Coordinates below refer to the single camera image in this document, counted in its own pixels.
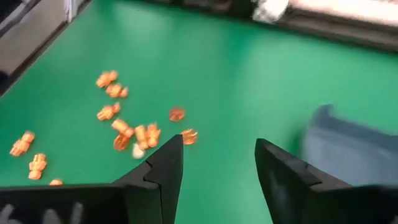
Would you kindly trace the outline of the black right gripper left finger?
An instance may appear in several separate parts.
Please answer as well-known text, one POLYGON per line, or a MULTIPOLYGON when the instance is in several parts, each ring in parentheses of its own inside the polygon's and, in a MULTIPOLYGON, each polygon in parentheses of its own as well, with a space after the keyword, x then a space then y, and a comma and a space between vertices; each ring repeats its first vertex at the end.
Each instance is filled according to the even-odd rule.
POLYGON ((174 224, 183 177, 183 140, 176 134, 113 183, 123 189, 131 224, 174 224))

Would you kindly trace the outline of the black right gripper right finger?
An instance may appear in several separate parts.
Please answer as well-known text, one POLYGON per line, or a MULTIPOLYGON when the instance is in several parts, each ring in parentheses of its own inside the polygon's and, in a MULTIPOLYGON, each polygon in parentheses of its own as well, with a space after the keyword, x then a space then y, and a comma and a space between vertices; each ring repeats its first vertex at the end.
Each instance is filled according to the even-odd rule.
POLYGON ((305 201, 316 190, 350 187, 266 139, 256 139, 254 155, 257 176, 274 224, 301 224, 305 201))

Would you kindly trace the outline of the small orange toy piece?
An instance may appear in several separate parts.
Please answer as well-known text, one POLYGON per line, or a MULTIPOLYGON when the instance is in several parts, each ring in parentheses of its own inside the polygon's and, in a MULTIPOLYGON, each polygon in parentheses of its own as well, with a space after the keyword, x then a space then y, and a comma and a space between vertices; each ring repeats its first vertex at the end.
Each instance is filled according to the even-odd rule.
POLYGON ((151 123, 147 126, 147 143, 149 147, 156 147, 159 143, 161 130, 157 127, 157 123, 151 123))

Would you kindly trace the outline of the orange toy limb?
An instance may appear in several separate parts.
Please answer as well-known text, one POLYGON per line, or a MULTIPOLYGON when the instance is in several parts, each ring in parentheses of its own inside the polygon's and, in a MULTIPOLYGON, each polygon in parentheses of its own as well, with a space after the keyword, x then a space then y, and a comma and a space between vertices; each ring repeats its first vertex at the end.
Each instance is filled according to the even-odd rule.
POLYGON ((147 143, 145 126, 139 125, 134 130, 140 149, 145 151, 149 147, 147 143))
POLYGON ((128 87, 122 87, 121 84, 110 84, 106 90, 105 93, 108 94, 112 98, 117 98, 117 97, 127 97, 129 93, 128 87))
POLYGON ((39 180, 46 166, 46 155, 43 153, 36 154, 32 162, 29 163, 29 179, 39 180))

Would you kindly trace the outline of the orange skeleton hand toy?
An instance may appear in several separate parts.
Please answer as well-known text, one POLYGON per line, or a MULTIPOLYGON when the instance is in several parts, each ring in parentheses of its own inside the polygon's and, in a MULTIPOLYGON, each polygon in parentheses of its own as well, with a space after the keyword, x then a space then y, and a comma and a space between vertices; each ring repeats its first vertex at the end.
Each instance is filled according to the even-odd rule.
POLYGON ((184 145, 194 144, 197 140, 198 132, 194 129, 186 129, 181 132, 184 145))
POLYGON ((122 151, 125 150, 127 145, 129 144, 130 138, 123 135, 123 134, 118 134, 116 136, 116 139, 113 142, 113 147, 117 151, 122 151))
POLYGON ((169 120, 178 122, 185 117, 185 110, 183 108, 172 108, 169 111, 169 120))

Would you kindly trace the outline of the small orange toy block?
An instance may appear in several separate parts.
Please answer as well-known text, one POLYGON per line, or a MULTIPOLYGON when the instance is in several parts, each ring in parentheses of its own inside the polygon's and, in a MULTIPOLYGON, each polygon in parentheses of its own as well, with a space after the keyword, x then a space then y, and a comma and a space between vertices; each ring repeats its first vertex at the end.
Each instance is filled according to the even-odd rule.
POLYGON ((119 102, 116 102, 113 105, 106 105, 101 109, 100 112, 97 113, 97 118, 100 121, 111 119, 115 114, 119 113, 120 110, 121 110, 121 105, 119 102))

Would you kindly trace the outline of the blue-grey plastic bin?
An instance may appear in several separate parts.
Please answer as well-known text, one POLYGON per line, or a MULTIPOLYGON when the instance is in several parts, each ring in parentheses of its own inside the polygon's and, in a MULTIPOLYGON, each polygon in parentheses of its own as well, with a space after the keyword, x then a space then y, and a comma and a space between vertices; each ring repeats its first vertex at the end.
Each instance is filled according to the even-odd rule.
POLYGON ((312 166, 354 185, 398 185, 398 135, 384 133, 321 105, 304 132, 301 155, 312 166))

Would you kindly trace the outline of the white printed label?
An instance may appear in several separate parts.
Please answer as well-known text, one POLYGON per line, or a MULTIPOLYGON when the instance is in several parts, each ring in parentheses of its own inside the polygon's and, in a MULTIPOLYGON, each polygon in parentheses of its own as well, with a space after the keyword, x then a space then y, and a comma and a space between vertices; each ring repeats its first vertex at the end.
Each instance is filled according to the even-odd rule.
POLYGON ((289 0, 254 0, 254 21, 272 24, 277 22, 289 7, 289 0))

